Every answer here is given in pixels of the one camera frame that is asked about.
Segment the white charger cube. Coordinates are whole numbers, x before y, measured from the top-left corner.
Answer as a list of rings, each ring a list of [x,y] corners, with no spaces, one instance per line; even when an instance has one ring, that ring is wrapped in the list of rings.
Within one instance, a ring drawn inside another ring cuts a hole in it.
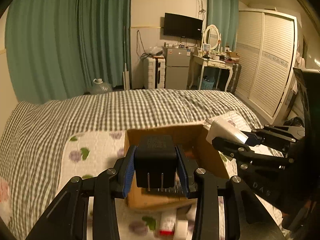
[[[206,119],[204,127],[208,130],[206,140],[209,143],[212,143],[217,137],[242,144],[248,139],[248,136],[245,135],[244,132],[240,131],[240,129],[236,128],[221,116],[217,116],[214,119]]]

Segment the white bottle red cap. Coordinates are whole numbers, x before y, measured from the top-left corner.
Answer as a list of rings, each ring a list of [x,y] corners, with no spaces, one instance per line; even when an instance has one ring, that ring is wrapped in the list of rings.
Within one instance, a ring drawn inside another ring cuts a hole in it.
[[[165,210],[161,214],[161,220],[159,225],[160,236],[173,236],[176,223],[176,210]]]

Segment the black power adapter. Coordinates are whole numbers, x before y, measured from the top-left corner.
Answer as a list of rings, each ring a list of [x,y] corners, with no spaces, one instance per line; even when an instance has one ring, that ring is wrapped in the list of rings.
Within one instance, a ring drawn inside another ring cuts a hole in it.
[[[137,187],[169,189],[175,185],[176,149],[169,135],[142,137],[134,155]]]

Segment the brown cardboard box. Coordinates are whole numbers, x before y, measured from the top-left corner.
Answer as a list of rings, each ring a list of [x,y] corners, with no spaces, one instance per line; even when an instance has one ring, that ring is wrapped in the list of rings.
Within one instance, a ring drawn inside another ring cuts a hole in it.
[[[178,125],[157,127],[150,129],[129,129],[125,133],[124,150],[131,145],[138,145],[141,138],[147,135],[170,135],[175,145],[182,145],[185,155],[196,160],[199,167],[204,168],[216,177],[228,179],[224,162],[220,154],[206,140],[208,131],[203,125]],[[127,206],[138,212],[163,211],[188,206],[196,202],[195,199],[185,197],[160,196],[148,194],[137,187],[136,180],[132,182],[131,190],[126,198]]]

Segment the floral quilted white bedspread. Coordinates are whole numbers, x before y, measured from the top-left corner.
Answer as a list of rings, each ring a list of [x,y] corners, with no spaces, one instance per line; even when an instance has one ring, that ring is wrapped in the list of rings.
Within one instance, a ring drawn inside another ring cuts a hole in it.
[[[250,130],[248,123],[236,111],[230,111],[220,116],[242,131],[248,132]],[[61,190],[73,176],[88,179],[113,167],[116,160],[122,158],[126,153],[124,150],[125,133],[125,131],[98,131],[78,133],[71,137],[63,148],[58,189]],[[235,160],[224,156],[221,152],[219,154],[229,177],[237,175],[238,169]],[[177,184],[175,190],[167,190],[164,195],[183,197],[181,186]],[[160,211],[138,212],[131,210],[127,206],[126,199],[118,200],[116,208],[120,220],[118,226],[121,239],[157,238],[152,235],[151,227],[143,224],[142,217],[143,215],[151,216],[152,221],[155,222],[160,218]]]

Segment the blue laundry basket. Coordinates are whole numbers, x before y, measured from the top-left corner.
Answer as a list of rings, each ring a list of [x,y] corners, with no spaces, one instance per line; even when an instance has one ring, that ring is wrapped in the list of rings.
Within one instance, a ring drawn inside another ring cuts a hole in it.
[[[203,76],[202,81],[200,81],[200,76],[198,77],[198,86],[200,90],[213,90],[215,85],[215,79],[213,76]]]

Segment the grey checkered bed sheet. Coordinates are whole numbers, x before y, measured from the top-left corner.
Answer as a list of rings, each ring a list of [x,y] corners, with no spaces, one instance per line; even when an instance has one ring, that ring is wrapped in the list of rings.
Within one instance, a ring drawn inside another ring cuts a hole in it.
[[[139,89],[20,102],[1,136],[1,178],[10,189],[9,230],[25,239],[54,198],[65,142],[87,131],[124,131],[203,121],[238,112],[251,129],[258,117],[239,99],[215,90]]]

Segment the white louvered wardrobe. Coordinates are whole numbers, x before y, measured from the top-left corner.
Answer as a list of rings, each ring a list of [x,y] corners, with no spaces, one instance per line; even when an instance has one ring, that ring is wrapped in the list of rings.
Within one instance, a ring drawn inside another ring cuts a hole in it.
[[[295,16],[263,9],[239,11],[236,52],[242,69],[235,94],[270,124],[285,112],[297,47]]]

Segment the white dressing table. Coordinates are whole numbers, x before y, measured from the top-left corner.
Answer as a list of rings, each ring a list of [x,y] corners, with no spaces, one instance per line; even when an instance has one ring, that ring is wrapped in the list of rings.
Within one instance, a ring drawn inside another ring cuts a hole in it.
[[[221,61],[221,60],[213,60],[213,59],[207,59],[204,57],[200,57],[197,55],[192,55],[190,58],[190,72],[191,72],[191,78],[190,78],[190,85],[189,85],[189,89],[191,89],[193,87],[193,83],[194,83],[194,78],[195,78],[195,66],[199,65],[201,66],[201,70],[200,70],[200,83],[198,85],[198,90],[201,90],[201,86],[202,86],[202,78],[203,78],[203,74],[204,74],[204,69],[206,67],[209,68],[215,68],[219,70],[219,74],[218,74],[218,80],[216,83],[216,88],[220,82],[220,77],[221,77],[221,70],[228,70],[229,74],[228,74],[228,78],[226,81],[226,85],[224,88],[225,92],[229,92],[234,94],[239,82],[239,77],[240,77],[240,73],[241,73],[241,65],[238,64],[238,62],[233,62],[233,61]]]

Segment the grey mini fridge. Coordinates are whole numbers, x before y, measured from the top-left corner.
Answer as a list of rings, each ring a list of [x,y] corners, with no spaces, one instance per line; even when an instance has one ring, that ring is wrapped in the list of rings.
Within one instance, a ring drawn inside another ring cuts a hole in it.
[[[185,90],[187,88],[191,50],[187,48],[165,48],[165,88]]]

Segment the white oval vanity mirror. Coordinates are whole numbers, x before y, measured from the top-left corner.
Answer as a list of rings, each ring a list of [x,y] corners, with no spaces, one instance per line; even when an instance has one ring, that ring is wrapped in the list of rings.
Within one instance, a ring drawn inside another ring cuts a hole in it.
[[[216,25],[210,24],[202,35],[202,44],[209,46],[210,50],[215,50],[221,43],[221,34]]]

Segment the white black suitcase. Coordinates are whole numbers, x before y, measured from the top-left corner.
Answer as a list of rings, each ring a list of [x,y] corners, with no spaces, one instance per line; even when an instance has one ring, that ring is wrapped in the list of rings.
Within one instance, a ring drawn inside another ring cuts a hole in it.
[[[145,89],[163,89],[165,86],[165,58],[147,57],[143,60]]]

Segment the clear plastic water jug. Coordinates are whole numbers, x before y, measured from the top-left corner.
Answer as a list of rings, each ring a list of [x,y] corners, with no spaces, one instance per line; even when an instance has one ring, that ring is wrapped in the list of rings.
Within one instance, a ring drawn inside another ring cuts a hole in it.
[[[94,79],[93,85],[89,87],[87,92],[91,95],[105,94],[112,92],[112,86],[109,83],[105,83],[102,79]]]

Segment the teal curtain right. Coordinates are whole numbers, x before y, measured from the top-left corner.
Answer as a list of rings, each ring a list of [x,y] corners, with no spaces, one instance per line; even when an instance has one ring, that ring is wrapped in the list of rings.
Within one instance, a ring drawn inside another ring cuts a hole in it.
[[[221,47],[236,48],[239,25],[239,0],[207,0],[207,25],[215,25],[221,34]]]

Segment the teal curtain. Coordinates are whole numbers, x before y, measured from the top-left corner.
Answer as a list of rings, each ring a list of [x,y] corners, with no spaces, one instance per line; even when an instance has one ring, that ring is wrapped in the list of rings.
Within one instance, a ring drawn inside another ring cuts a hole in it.
[[[123,84],[129,67],[131,0],[13,0],[5,26],[18,101],[84,94],[94,79]]]
[[[207,0],[207,25],[215,25],[221,34],[221,47],[236,48],[239,25],[239,0]]]

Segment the teal curtain left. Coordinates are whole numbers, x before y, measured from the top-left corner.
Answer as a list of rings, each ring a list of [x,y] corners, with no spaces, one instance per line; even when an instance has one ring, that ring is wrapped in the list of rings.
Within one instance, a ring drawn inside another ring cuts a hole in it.
[[[131,0],[13,0],[5,26],[18,101],[84,94],[94,79],[123,84],[129,67]]]

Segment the black wall television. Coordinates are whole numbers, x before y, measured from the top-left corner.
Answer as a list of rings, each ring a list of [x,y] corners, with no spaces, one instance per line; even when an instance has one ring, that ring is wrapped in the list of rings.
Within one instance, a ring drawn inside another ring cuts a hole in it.
[[[203,20],[165,13],[163,35],[199,41],[202,37]]]

